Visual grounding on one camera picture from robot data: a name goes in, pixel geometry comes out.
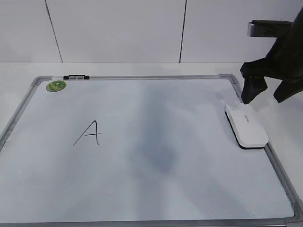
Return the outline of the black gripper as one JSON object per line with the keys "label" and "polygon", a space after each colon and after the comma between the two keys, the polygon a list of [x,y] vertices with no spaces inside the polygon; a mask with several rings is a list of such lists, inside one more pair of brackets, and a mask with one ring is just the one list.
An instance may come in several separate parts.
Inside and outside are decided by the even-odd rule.
{"label": "black gripper", "polygon": [[300,10],[286,33],[277,38],[265,59],[245,62],[240,72],[244,78],[242,101],[249,104],[267,89],[265,76],[280,79],[274,98],[281,103],[303,91],[303,11]]}

